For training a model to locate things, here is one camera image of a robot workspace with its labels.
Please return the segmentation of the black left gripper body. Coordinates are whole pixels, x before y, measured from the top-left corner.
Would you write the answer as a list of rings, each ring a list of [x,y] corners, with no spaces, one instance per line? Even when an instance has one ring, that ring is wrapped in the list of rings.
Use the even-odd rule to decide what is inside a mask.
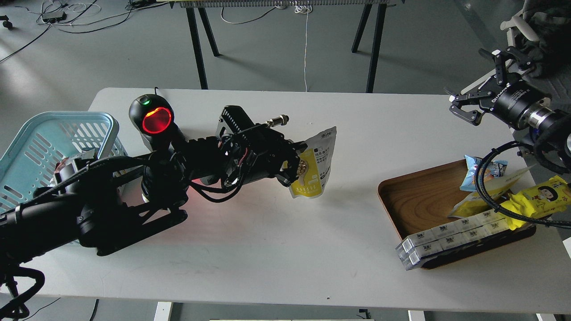
[[[275,177],[283,163],[300,163],[300,155],[286,154],[287,139],[274,130],[288,122],[287,115],[279,115],[254,123],[242,107],[224,106],[216,132],[219,148],[226,157],[222,184],[231,187]]]

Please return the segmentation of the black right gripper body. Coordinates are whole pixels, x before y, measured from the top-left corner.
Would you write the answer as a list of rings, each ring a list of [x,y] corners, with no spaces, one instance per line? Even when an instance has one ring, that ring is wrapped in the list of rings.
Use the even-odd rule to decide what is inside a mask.
[[[550,95],[526,81],[514,82],[491,98],[481,101],[481,109],[489,112],[514,130],[538,128],[553,114]]]

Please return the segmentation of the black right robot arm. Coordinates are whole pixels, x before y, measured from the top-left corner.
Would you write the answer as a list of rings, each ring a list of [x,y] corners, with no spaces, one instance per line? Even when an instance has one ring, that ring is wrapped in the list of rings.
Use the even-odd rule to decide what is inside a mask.
[[[542,224],[547,227],[569,229],[569,221],[549,221],[526,217],[504,209],[493,200],[484,185],[483,170],[497,155],[512,148],[526,148],[539,165],[558,174],[570,173],[570,114],[550,107],[551,97],[522,78],[518,72],[508,72],[506,62],[514,60],[520,71],[535,66],[534,61],[510,45],[494,52],[479,49],[479,55],[494,63],[492,75],[472,92],[458,94],[449,89],[449,111],[474,126],[479,126],[483,115],[490,114],[511,129],[530,130],[527,141],[511,141],[484,156],[476,171],[475,187],[478,195],[493,210],[518,221]]]

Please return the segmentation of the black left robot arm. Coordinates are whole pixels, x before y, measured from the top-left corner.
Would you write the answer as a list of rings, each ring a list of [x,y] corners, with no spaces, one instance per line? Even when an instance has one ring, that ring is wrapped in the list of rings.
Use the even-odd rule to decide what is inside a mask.
[[[45,284],[23,263],[74,240],[106,256],[174,227],[188,217],[189,188],[222,203],[266,177],[289,187],[308,148],[274,130],[288,116],[253,123],[234,105],[223,108],[218,136],[198,140],[184,138],[165,102],[133,103],[130,119],[149,154],[76,160],[55,187],[1,215],[1,284],[12,295],[2,318],[28,317],[26,301]]]

